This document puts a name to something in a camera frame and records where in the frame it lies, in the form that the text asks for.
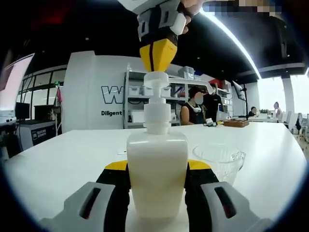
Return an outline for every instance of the human hand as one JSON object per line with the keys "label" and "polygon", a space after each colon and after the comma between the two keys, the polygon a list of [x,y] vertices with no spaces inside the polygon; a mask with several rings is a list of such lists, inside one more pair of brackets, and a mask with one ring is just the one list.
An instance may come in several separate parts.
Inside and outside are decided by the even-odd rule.
{"label": "human hand", "polygon": [[[196,15],[199,12],[199,9],[201,9],[203,2],[205,0],[181,0],[184,7],[192,14]],[[191,22],[191,17],[185,16],[186,18],[186,25]],[[184,27],[183,34],[186,34],[188,32],[188,27]]]}

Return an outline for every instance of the person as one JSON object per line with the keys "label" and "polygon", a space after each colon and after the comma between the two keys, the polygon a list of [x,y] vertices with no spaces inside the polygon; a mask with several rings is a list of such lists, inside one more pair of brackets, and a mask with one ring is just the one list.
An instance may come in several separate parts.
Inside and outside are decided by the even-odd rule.
{"label": "person", "polygon": [[279,122],[282,121],[282,117],[283,117],[283,112],[279,107],[279,103],[276,101],[274,104],[274,108],[276,110],[276,118],[278,119]]}
{"label": "person", "polygon": [[210,93],[206,93],[204,95],[203,105],[207,109],[207,118],[211,118],[213,122],[217,121],[217,112],[218,112],[218,105],[222,105],[221,97],[216,94],[215,89]]}
{"label": "person", "polygon": [[180,111],[182,125],[194,125],[206,123],[205,107],[203,103],[203,94],[201,89],[193,86],[189,90],[189,101],[186,102]]}
{"label": "person", "polygon": [[249,117],[253,117],[256,115],[256,107],[251,107],[251,111],[248,113]]}

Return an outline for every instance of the red object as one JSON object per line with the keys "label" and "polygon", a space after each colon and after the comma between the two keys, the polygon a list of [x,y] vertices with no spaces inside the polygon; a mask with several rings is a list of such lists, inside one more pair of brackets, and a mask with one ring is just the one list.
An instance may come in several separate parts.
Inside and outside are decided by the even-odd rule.
{"label": "red object", "polygon": [[209,81],[209,83],[210,83],[210,84],[213,84],[213,85],[214,85],[215,83],[217,83],[218,88],[223,88],[222,82],[221,82],[220,80],[218,80],[218,79],[213,79],[213,80]]}

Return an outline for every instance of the desk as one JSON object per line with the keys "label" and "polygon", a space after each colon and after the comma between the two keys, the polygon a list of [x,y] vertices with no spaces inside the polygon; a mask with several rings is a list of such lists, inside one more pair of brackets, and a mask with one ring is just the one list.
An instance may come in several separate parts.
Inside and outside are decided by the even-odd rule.
{"label": "desk", "polygon": [[[251,122],[244,128],[193,125],[171,130],[187,136],[192,159],[192,149],[207,142],[230,143],[245,152],[246,160],[234,187],[261,218],[276,219],[280,215],[306,171],[301,148],[281,123]],[[107,164],[125,160],[125,155],[117,153],[126,149],[127,137],[139,131],[145,129],[70,131],[13,157],[5,168],[18,197],[33,216],[52,218],[63,209],[66,198],[86,182],[95,182]],[[134,220],[132,200],[129,208],[127,223]],[[177,218],[174,225],[179,228],[170,231],[188,231],[184,203]],[[126,231],[137,231],[133,224],[127,225]]]}
{"label": "desk", "polygon": [[249,117],[248,120],[250,122],[274,122],[277,123],[278,119],[277,118],[262,118],[262,117]]}

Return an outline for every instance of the ceiling light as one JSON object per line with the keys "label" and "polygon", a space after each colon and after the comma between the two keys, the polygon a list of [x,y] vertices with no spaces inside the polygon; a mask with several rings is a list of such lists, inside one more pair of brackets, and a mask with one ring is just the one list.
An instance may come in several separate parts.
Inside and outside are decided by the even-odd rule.
{"label": "ceiling light", "polygon": [[211,22],[213,22],[215,25],[217,25],[230,39],[237,45],[237,47],[242,51],[242,53],[245,55],[247,60],[250,62],[252,68],[254,69],[256,75],[259,79],[262,79],[254,61],[252,60],[251,56],[247,52],[247,50],[244,48],[244,46],[241,44],[241,42],[236,38],[236,36],[222,23],[220,22],[212,12],[205,12],[201,8],[199,11],[203,16],[208,18]]}

